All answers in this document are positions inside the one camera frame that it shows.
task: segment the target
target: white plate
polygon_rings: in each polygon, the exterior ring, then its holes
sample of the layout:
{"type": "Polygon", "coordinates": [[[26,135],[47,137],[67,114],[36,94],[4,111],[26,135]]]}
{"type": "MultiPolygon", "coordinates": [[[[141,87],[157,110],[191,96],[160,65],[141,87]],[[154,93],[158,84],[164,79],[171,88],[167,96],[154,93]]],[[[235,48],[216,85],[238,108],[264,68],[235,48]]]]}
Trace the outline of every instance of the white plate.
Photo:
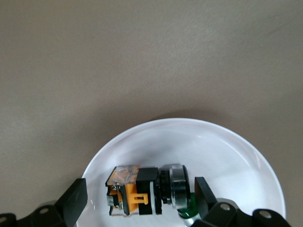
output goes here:
{"type": "Polygon", "coordinates": [[[260,152],[236,133],[194,119],[172,118],[147,122],[113,138],[92,159],[86,178],[88,204],[78,227],[183,227],[177,211],[162,205],[162,215],[112,217],[105,181],[115,166],[136,164],[187,167],[191,191],[194,177],[204,176],[217,198],[237,203],[247,213],[257,208],[275,210],[285,218],[279,181],[260,152]]]}

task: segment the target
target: beige surface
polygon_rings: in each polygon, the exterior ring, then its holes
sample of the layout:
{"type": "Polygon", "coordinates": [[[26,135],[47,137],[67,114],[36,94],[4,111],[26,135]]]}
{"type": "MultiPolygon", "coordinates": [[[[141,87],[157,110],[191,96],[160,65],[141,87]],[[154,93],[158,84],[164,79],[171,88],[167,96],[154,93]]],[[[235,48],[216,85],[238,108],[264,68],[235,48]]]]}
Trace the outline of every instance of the beige surface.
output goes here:
{"type": "Polygon", "coordinates": [[[303,4],[0,1],[0,213],[57,199],[118,133],[162,117],[254,144],[302,226],[303,4]]]}

